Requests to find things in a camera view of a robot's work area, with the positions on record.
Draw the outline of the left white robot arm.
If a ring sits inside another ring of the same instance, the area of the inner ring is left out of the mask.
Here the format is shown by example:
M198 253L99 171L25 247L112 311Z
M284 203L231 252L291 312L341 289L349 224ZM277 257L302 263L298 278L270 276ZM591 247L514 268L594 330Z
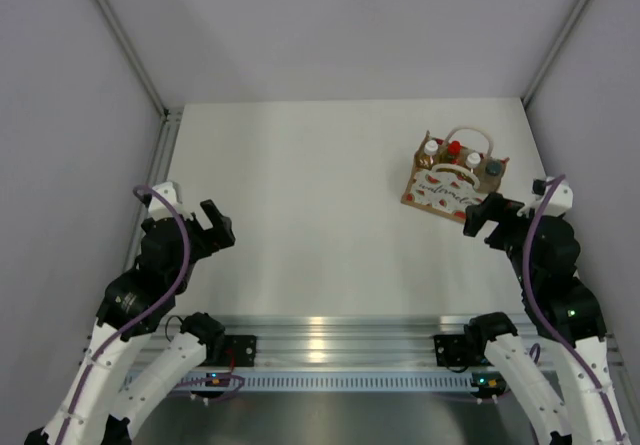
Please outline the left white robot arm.
M130 444L154 409L195 367L219 362L224 326L203 312L183 319L167 348L131 382L133 362L186 290L193 266L235 243L230 218L200 206L211 225L179 212L175 199L146 190L149 216L133 266L106 288L78 374L51 420L28 444Z

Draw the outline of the burlap watermelon canvas bag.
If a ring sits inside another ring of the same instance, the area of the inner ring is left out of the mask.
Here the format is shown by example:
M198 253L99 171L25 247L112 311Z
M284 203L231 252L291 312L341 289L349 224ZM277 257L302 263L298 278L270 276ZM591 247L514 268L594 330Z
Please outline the burlap watermelon canvas bag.
M472 132L482 137L486 142L483 150L464 145L457 136L461 132ZM431 169L419 165L419 155L428 140L436 140L439 144L436 164ZM440 155L446 144L457 140L462 145L458 164L441 164ZM464 167L466 156L471 152L478 152L482 162L474 173ZM507 158L494 156L494 141L491 135L477 127L455 127L444 138L437 138L426 133L420 146L413 156L410 177L401 196L401 203L440 217L462 223L466 218L466 209L471 205L480 204L489 193L481 190L479 172L488 159L502 161L507 168Z

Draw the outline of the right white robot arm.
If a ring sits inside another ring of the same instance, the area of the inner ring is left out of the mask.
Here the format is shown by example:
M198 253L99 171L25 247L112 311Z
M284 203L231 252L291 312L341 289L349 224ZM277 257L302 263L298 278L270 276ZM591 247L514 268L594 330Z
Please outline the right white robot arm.
M607 328L595 295L579 279L581 247L564 216L573 205L566 183L534 184L524 204L492 192L466 210L463 233L487 223L486 244L509 259L538 337L526 347L503 312L464 328L467 354L489 362L526 414L539 444L627 444L609 372Z

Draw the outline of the red cap yellow bottle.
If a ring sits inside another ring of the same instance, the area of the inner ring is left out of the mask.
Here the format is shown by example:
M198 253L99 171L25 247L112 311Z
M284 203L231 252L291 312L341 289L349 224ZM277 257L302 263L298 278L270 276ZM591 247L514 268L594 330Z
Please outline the red cap yellow bottle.
M462 145L459 141L453 140L448 142L440 155L439 162L441 164L457 165L461 150Z

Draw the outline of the grey cap clear bottle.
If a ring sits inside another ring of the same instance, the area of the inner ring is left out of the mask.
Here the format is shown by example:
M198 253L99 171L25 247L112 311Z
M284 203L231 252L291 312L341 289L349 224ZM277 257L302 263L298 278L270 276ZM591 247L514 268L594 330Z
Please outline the grey cap clear bottle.
M484 193L495 192L499 189L505 168L506 165L500 160L488 159L486 161L479 172L481 190Z

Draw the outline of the white cap amber bottle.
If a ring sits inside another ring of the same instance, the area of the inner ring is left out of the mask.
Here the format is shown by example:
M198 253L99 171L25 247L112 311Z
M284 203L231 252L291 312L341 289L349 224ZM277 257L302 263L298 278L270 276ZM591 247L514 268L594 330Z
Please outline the white cap amber bottle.
M431 169L437 161L439 144L436 140L428 140L420 152L419 165L425 169Z
M465 158L464 167L474 173L481 162L482 156L478 152L471 152Z

